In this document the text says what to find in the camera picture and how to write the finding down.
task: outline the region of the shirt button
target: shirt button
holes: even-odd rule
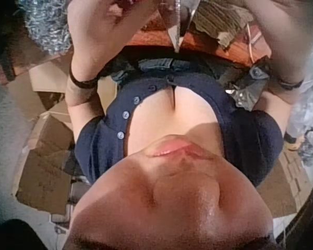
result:
[[[169,74],[166,76],[167,82],[168,83],[173,83],[174,82],[174,76],[172,74]]]
[[[130,117],[130,113],[128,111],[123,112],[123,118],[126,120]]]
[[[139,103],[140,103],[140,98],[136,96],[136,97],[134,98],[134,104],[137,105],[137,104],[139,104]]]
[[[117,137],[118,137],[118,139],[120,139],[120,140],[124,139],[124,133],[123,133],[122,131],[121,131],[121,132],[118,132]]]
[[[157,90],[157,87],[155,85],[149,85],[148,86],[148,90],[149,91],[156,91]]]

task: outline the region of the floor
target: floor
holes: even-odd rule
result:
[[[49,222],[49,214],[18,203],[11,195],[11,183],[19,154],[32,129],[16,107],[4,86],[0,85],[0,223],[18,218],[27,222],[49,250],[61,249],[66,235],[57,234],[55,225]],[[313,184],[313,167],[306,168]],[[295,217],[274,219],[274,234],[278,236]]]

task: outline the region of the mouth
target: mouth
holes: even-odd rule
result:
[[[211,159],[209,152],[182,136],[169,136],[151,152],[151,157],[170,157],[185,154],[199,159]]]

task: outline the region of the skin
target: skin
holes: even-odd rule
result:
[[[303,1],[230,2],[248,8],[261,24],[272,48],[274,74],[289,83],[301,81],[313,21],[299,24],[310,7],[300,8]],[[93,79],[147,22],[158,3],[140,1],[120,13],[112,4],[73,0],[68,7],[75,48],[71,68],[78,81]],[[284,134],[296,98],[296,91],[286,93],[271,80],[255,109],[268,113]],[[92,118],[104,115],[96,90],[82,90],[70,79],[66,102],[75,139]],[[126,132],[126,157],[77,204],[67,249],[81,248],[76,239],[124,249],[230,249],[271,232],[267,206],[249,180],[224,159],[218,120],[199,95],[177,87],[149,96],[131,114]],[[188,146],[153,156],[163,144],[177,141]]]

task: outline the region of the hand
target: hand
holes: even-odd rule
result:
[[[91,80],[131,40],[155,12],[154,0],[133,5],[115,0],[72,0],[68,6],[68,26],[74,56],[72,72],[78,81]]]
[[[256,17],[272,50],[272,67],[285,82],[305,77],[305,64],[313,46],[313,1],[228,0]]]

